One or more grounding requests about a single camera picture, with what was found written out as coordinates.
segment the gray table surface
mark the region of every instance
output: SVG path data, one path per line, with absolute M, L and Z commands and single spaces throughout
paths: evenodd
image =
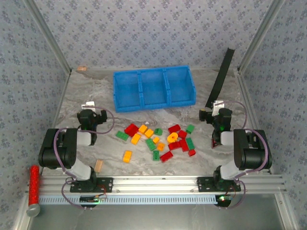
M 86 101 L 95 101 L 96 106 L 109 109 L 115 116 L 115 126 L 106 135 L 98 135 L 94 146 L 78 147 L 78 158 L 92 167 L 97 159 L 104 161 L 100 175 L 206 175 L 212 174 L 214 169 L 228 162 L 233 157 L 233 147 L 220 146 L 211 149 L 211 135 L 213 127 L 200 122 L 199 109 L 204 108 L 211 89 L 214 85 L 218 70 L 192 69 L 194 83 L 197 90 L 196 104 L 187 107 L 157 109 L 131 113 L 116 113 L 113 103 L 113 72 L 107 70 L 88 70 L 84 72 L 73 71 L 69 79 L 64 100 L 57 119 L 56 127 L 78 127 L 76 114 L 81 110 L 81 104 Z M 229 70 L 225 79 L 219 99 L 241 101 L 237 79 L 232 70 Z M 233 110 L 232 128 L 241 128 L 245 115 L 244 109 L 238 104 L 229 104 Z M 106 123 L 99 125 L 97 131 L 106 131 L 112 124 L 111 116 Z M 161 141 L 167 144 L 167 129 L 179 124 L 185 129 L 189 124 L 195 126 L 190 135 L 194 144 L 196 155 L 189 157 L 187 152 L 180 149 L 173 151 L 174 157 L 165 163 L 152 160 L 142 138 L 135 146 L 128 141 L 118 139 L 115 134 L 123 131 L 129 124 L 137 126 L 148 122 L 151 129 L 162 128 L 164 134 Z M 122 161 L 125 150 L 132 151 L 130 163 Z M 44 169 L 43 175 L 58 175 L 61 172 Z

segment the yellow round lego piece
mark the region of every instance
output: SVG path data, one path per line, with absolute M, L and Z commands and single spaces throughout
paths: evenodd
M 171 133 L 168 137 L 167 137 L 167 142 L 168 143 L 173 143 L 178 139 L 178 134 L 177 133 Z

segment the floral wallpaper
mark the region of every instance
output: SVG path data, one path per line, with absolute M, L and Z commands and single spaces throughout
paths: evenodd
M 0 229 L 11 229 L 66 79 L 22 0 L 0 1 Z
M 35 0 L 69 66 L 237 67 L 272 0 Z
M 286 1 L 244 73 L 274 169 L 284 175 L 302 229 L 307 229 L 306 40 L 306 0 Z

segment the blue plastic bin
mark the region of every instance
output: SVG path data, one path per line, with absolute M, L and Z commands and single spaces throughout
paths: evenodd
M 188 66 L 114 72 L 114 105 L 131 112 L 193 105 L 196 89 Z

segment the red cylinder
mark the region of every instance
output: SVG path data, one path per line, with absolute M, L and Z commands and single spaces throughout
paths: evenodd
M 29 206 L 38 204 L 39 200 L 39 166 L 32 165 L 30 168 Z

